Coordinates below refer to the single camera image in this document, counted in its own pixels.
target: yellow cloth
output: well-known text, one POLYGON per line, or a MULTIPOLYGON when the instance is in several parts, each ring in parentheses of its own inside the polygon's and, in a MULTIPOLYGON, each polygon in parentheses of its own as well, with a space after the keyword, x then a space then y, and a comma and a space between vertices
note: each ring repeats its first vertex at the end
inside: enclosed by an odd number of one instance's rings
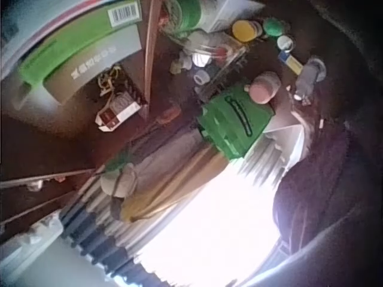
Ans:
POLYGON ((219 175, 228 163, 222 152, 206 143, 181 169, 126 198, 121 219, 135 222, 157 215, 219 175))

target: wall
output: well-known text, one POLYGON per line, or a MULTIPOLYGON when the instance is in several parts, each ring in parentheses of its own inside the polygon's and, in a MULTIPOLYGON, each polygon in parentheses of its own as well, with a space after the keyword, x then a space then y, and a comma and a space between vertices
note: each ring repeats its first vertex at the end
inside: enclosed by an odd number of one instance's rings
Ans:
POLYGON ((118 287, 105 281, 103 269, 91 265, 60 237, 22 274, 17 287, 118 287))

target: yellow bottle cap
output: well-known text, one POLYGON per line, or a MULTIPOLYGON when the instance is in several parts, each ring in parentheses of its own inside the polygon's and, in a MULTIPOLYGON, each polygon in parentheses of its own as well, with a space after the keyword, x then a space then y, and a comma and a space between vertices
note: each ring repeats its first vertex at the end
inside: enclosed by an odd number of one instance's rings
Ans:
POLYGON ((261 31, 258 27, 246 20, 238 20, 232 26, 234 37, 240 42, 249 42, 257 38, 261 31))

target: barcode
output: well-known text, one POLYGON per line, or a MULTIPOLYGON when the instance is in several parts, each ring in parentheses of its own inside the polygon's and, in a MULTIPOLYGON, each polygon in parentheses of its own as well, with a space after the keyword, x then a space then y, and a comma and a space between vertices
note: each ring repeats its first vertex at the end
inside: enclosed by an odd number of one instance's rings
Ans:
POLYGON ((133 2, 115 7, 108 10, 108 15, 112 27, 122 25, 139 18, 138 4, 133 2))

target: bright window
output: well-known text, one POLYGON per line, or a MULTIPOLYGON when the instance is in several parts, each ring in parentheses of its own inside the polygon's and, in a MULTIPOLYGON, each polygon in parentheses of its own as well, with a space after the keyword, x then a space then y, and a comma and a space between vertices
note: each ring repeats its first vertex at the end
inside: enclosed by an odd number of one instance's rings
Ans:
POLYGON ((238 175, 239 165, 208 183, 135 262, 171 284, 197 287, 240 282, 259 267, 279 238, 275 188, 254 188, 238 175))

